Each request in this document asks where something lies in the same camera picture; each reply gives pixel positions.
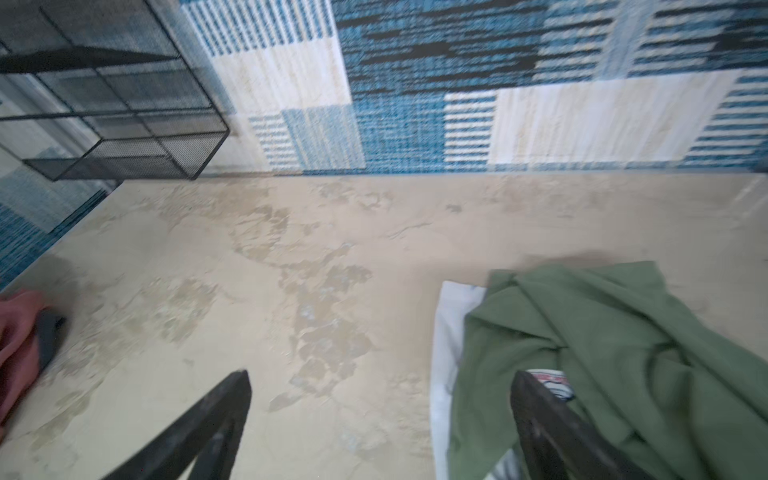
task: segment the beige floor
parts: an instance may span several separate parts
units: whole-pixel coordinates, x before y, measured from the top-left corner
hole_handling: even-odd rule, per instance
[[[232,370],[233,478],[431,478],[443,280],[656,260],[768,357],[768,180],[750,175],[295,177],[126,183],[14,287],[70,317],[0,478],[100,478]]]

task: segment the green cloth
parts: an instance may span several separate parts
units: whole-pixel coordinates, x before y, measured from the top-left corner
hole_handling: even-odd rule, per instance
[[[768,365],[702,326],[652,262],[491,275],[465,318],[451,480],[510,448],[525,464],[508,394],[526,369],[564,371],[567,405],[658,480],[768,478]]]

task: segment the red garment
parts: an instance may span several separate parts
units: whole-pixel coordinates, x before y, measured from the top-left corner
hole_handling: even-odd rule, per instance
[[[39,292],[17,293],[0,301],[0,440],[8,412],[40,373],[35,320],[44,307]]]

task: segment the floor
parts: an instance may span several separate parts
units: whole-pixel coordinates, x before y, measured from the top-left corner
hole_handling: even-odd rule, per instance
[[[70,331],[0,478],[100,478],[227,373],[253,385],[233,478],[432,478],[443,280],[656,260],[768,358],[765,177],[528,174],[130,182],[12,284]]]

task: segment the blue patterned wallpaper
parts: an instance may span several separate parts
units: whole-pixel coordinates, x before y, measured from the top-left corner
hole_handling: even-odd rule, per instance
[[[768,141],[765,2],[181,10],[232,105],[206,174],[754,168]]]

